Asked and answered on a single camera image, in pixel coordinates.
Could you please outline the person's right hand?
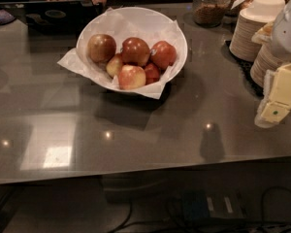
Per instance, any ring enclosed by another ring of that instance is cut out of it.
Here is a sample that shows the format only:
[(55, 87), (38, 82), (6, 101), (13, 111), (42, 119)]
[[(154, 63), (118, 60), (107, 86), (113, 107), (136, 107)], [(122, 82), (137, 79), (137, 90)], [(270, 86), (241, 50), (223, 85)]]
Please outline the person's right hand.
[(103, 6), (106, 6), (107, 0), (90, 0), (94, 5), (102, 4)]

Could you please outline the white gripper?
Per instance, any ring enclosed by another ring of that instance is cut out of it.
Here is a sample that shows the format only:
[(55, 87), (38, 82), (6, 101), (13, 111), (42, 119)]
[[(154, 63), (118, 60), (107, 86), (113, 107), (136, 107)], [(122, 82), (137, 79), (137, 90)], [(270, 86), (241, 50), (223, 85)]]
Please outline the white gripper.
[[(275, 19), (271, 52), (282, 60), (291, 61), (291, 0)], [(254, 123), (261, 128), (271, 128), (291, 111), (291, 63), (266, 72), (263, 94)]]

